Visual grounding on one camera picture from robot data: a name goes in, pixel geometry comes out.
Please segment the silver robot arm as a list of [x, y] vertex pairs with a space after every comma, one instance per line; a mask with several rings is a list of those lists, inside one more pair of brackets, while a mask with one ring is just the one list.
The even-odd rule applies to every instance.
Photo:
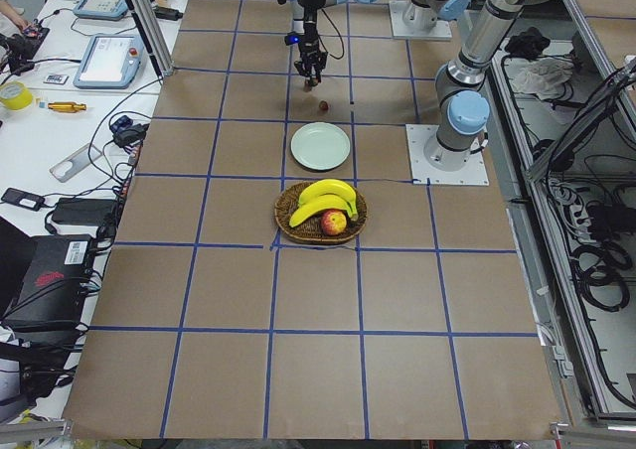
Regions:
[[410, 0], [402, 14], [404, 23], [415, 32], [430, 32], [440, 21], [458, 19], [471, 0]]
[[[277, 0], [284, 4], [289, 0]], [[298, 73], [308, 86], [321, 81], [327, 54], [320, 48], [317, 29], [319, 10], [337, 0], [294, 1], [294, 30], [285, 41], [297, 45], [300, 57], [295, 62]], [[376, 0], [354, 0], [372, 3]], [[427, 0], [436, 10], [449, 0]], [[424, 157], [442, 171], [462, 169], [472, 153], [471, 147], [490, 115], [490, 106], [479, 92], [498, 47], [527, 4], [549, 0], [484, 0], [477, 21], [471, 28], [456, 58], [442, 66], [435, 79], [441, 123], [434, 136], [426, 141]]]

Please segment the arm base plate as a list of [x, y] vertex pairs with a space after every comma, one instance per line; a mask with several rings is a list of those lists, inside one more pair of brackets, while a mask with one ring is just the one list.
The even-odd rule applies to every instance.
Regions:
[[407, 124], [411, 180], [416, 185], [488, 186], [480, 142], [464, 151], [449, 151], [437, 141], [437, 125]]
[[431, 8], [398, 0], [391, 1], [389, 7], [394, 38], [427, 41], [452, 39], [449, 22], [439, 19]]

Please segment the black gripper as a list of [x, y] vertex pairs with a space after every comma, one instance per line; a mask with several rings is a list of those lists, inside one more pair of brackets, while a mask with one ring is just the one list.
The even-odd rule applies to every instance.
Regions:
[[320, 50], [316, 20], [304, 20], [303, 33], [288, 33], [284, 43], [286, 46], [298, 46], [300, 58], [294, 62], [294, 66], [297, 72], [303, 75], [304, 82], [309, 80], [312, 84], [319, 84], [322, 79], [321, 73], [326, 67], [327, 52]]

